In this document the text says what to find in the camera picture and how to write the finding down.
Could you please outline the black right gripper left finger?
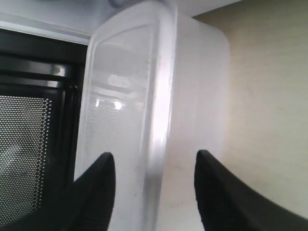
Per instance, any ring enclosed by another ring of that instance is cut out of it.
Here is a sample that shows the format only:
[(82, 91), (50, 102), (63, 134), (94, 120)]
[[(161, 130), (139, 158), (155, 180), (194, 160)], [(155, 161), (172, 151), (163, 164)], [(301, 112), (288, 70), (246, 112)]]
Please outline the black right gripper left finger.
[(106, 231), (115, 201), (115, 161), (103, 153), (60, 196), (14, 224), (16, 231)]

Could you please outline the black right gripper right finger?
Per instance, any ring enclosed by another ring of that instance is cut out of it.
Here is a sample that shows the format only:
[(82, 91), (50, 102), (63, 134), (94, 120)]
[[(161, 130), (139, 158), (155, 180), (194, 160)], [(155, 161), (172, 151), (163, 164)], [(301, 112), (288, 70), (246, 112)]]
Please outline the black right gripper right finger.
[(257, 193), (207, 150), (197, 152), (194, 188), (206, 231), (303, 230), (303, 217)]

